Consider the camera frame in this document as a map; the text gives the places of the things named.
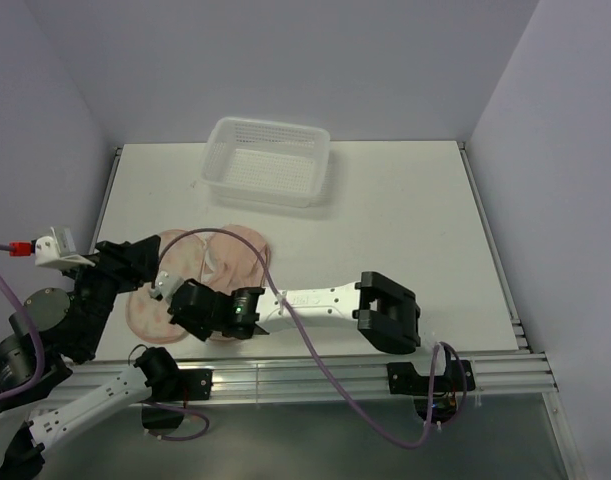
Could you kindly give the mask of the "peach floral laundry bag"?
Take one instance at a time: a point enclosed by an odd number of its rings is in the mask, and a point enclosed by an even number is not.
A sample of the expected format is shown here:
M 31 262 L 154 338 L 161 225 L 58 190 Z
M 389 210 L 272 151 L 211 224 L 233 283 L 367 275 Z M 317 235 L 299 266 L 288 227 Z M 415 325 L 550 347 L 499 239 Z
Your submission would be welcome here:
M 222 233 L 189 235 L 172 245 L 163 258 L 162 269 L 185 280 L 193 278 L 225 294 L 264 285 L 264 270 L 256 255 L 260 254 L 265 262 L 270 261 L 267 240 L 249 227 L 230 224 L 224 229 L 241 236 L 252 246 L 248 248 Z M 132 333 L 153 344 L 171 344 L 186 338 L 188 333 L 171 323 L 165 302 L 151 298 L 149 290 L 145 285 L 128 296 L 126 323 Z

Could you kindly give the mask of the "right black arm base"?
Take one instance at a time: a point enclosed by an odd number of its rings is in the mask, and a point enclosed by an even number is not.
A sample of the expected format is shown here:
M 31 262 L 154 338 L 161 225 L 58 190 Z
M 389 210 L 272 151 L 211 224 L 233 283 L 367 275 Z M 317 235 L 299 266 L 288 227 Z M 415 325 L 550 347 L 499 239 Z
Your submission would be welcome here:
M 421 375 L 411 362 L 392 362 L 386 365 L 389 393 L 414 398 L 416 413 L 427 419 L 427 394 L 430 379 Z M 476 389 L 476 382 L 470 361 L 449 358 L 442 374 L 436 374 L 433 381 L 432 418 L 434 425 L 444 425 L 459 412 L 461 394 L 467 396 Z

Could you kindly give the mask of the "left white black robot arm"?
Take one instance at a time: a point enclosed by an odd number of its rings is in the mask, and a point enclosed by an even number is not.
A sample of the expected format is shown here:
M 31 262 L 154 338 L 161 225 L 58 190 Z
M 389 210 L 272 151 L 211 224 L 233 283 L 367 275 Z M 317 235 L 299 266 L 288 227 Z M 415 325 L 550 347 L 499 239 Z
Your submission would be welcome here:
M 113 380 L 43 419 L 30 412 L 71 377 L 70 363 L 94 359 L 116 298 L 154 281 L 159 236 L 116 244 L 103 241 L 79 255 L 60 234 L 4 246 L 12 256 L 34 256 L 38 267 L 73 279 L 70 292 L 45 288 L 20 301 L 0 275 L 15 309 L 13 334 L 0 343 L 0 479 L 33 479 L 44 456 L 73 436 L 136 402 L 168 399 L 180 386 L 179 369 L 163 347 L 146 349 Z

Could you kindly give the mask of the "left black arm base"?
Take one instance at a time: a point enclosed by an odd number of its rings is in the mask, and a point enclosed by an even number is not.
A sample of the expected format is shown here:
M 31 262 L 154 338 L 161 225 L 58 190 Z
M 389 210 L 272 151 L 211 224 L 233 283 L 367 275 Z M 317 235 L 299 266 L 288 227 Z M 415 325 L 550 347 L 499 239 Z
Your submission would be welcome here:
M 213 371 L 208 368 L 181 369 L 171 387 L 155 387 L 153 394 L 141 407 L 141 424 L 148 434 L 179 437 L 179 429 L 187 414 L 152 406 L 152 403 L 186 409 L 193 401 L 210 399 Z

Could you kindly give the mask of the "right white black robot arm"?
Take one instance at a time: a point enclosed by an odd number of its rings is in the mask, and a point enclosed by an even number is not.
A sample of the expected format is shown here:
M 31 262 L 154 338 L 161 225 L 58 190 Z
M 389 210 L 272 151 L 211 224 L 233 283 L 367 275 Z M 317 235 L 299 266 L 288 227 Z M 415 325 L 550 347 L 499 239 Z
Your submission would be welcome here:
M 248 340 L 294 329 L 296 314 L 305 328 L 355 330 L 382 353 L 412 354 L 421 346 L 415 293 L 377 272 L 364 272 L 359 281 L 337 287 L 277 294 L 243 287 L 225 294 L 162 271 L 151 296 L 167 303 L 172 324 L 201 341 L 214 333 Z

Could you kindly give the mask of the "white perforated plastic basket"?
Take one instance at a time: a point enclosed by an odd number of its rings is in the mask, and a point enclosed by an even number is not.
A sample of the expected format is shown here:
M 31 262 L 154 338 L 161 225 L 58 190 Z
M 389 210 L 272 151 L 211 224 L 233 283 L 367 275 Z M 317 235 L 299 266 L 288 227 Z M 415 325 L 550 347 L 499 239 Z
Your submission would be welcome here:
M 201 152 L 200 179 L 223 198 L 305 208 L 322 191 L 330 144 L 325 129 L 225 117 Z

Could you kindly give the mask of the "aluminium frame rail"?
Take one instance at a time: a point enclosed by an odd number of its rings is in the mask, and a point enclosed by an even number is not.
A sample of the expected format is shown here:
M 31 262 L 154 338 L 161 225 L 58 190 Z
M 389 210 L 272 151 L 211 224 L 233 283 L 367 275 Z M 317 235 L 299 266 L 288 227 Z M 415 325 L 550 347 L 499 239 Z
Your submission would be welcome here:
M 525 351 L 509 355 L 462 355 L 470 361 L 476 389 L 469 394 L 483 395 L 554 393 L 558 385 L 544 354 Z M 327 357 L 326 367 L 356 401 L 399 399 L 389 393 L 386 365 L 411 362 L 421 375 L 426 358 L 391 356 Z M 313 359 L 297 357 L 278 360 L 180 361 L 180 369 L 208 368 L 213 371 L 209 400 L 211 405 L 303 403 L 337 401 L 341 398 Z M 56 410 L 92 390 L 115 380 L 127 368 L 125 363 L 100 362 L 79 366 L 73 375 L 57 386 L 38 404 L 41 410 Z

